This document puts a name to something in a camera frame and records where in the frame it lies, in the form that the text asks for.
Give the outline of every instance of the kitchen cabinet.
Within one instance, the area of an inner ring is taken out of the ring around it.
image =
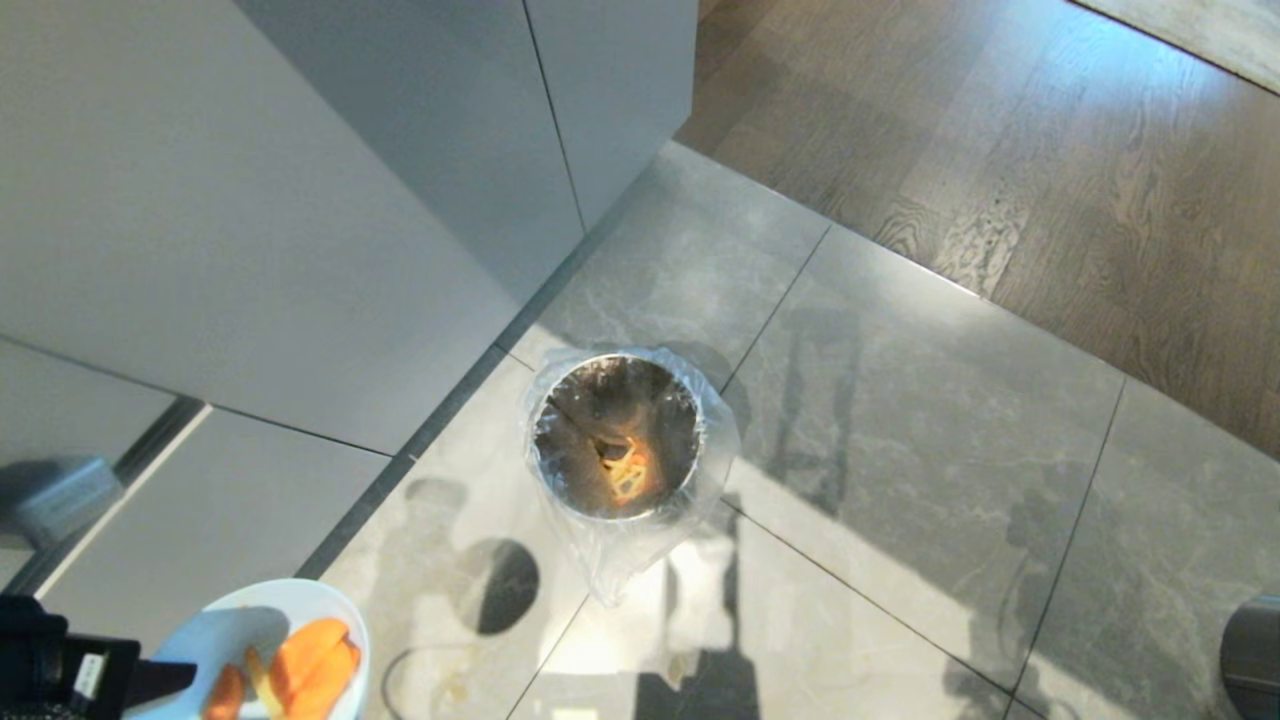
[[[0,468],[91,455],[115,464],[173,401],[0,340]],[[0,533],[0,588],[33,555],[26,539]]]
[[[218,597],[293,575],[387,462],[214,410],[40,600],[78,633],[137,638],[155,651]]]
[[[591,227],[692,110],[694,0],[530,0],[582,220]]]
[[[0,333],[394,454],[582,236],[520,0],[0,6]]]

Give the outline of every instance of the gray tile floor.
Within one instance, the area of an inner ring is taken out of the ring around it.
[[[1280,465],[678,145],[594,241],[324,575],[370,620],[371,716],[1230,717]],[[608,343],[686,355],[744,436],[617,609],[517,425],[543,352]]]

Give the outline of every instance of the wooden floor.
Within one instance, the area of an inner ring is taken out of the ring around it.
[[[1280,457],[1280,97],[1065,0],[701,0],[677,140]]]

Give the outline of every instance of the food on plate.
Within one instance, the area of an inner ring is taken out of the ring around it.
[[[244,703],[244,675],[228,662],[214,683],[214,691],[205,702],[204,720],[237,720],[239,706]]]
[[[339,642],[329,648],[311,678],[285,701],[289,720],[324,720],[360,667],[360,648]]]
[[[257,700],[262,701],[271,720],[287,720],[284,703],[271,689],[271,679],[268,676],[266,669],[262,667],[262,659],[257,656],[257,648],[253,646],[244,648],[244,667],[248,669],[248,682],[253,685]]]
[[[602,460],[609,478],[613,503],[627,505],[645,495],[653,484],[649,473],[649,448],[643,442],[627,438],[627,451],[617,460]]]
[[[326,653],[347,638],[347,624],[337,618],[314,620],[289,635],[271,660],[271,689],[288,701],[302,688]]]
[[[347,624],[315,620],[294,632],[271,660],[244,648],[244,667],[253,693],[271,720],[325,720],[360,669],[360,648],[348,639]],[[238,720],[244,702],[244,676],[227,665],[205,706],[202,720]]]

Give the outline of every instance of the clear plastic bin liner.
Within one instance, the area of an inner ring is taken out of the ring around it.
[[[616,606],[724,492],[740,447],[733,411],[664,347],[552,352],[525,406],[544,509],[591,594]]]

